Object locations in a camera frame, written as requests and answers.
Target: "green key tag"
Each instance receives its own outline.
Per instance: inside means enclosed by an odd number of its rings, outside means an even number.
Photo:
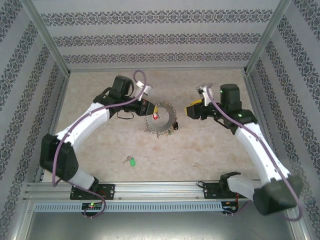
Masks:
[[[131,167],[134,167],[136,165],[136,161],[133,157],[130,159],[130,165]]]

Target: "beige floor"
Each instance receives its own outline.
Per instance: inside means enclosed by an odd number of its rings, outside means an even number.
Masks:
[[[110,87],[117,75],[132,78],[133,72],[72,73],[57,132],[87,110],[94,97]],[[144,132],[144,117],[122,120],[114,116],[93,132],[76,153],[82,169],[104,182],[218,180],[232,171],[259,178],[246,150],[229,130],[213,119],[192,120],[184,110],[199,98],[196,86],[202,83],[213,83],[216,100],[220,100],[220,85],[237,84],[243,108],[251,109],[240,70],[148,71],[146,76],[154,87],[148,100],[172,103],[179,130],[157,139]],[[128,162],[122,164],[128,155],[135,158],[135,167]],[[45,173],[43,181],[51,181],[50,172]]]

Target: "key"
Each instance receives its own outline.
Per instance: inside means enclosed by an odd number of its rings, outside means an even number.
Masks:
[[[128,162],[128,161],[130,161],[131,159],[132,159],[131,156],[127,156],[127,157],[126,157],[126,160],[124,160],[122,163],[124,164],[125,162]]]

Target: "wall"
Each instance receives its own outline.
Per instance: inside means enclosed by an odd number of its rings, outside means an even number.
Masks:
[[[18,0],[0,0],[0,240],[33,182],[64,76]]]
[[[279,0],[35,0],[71,70],[245,67]]]
[[[304,181],[301,200],[320,239],[320,0],[294,0],[251,73],[276,154]]]

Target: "patterned wallpaper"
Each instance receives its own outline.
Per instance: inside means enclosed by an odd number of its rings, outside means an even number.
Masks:
[[[320,8],[294,0],[251,73],[276,154],[300,175],[304,218],[320,239]]]
[[[35,0],[71,70],[245,67],[279,0]]]
[[[64,76],[18,0],[0,0],[0,240],[38,167]]]

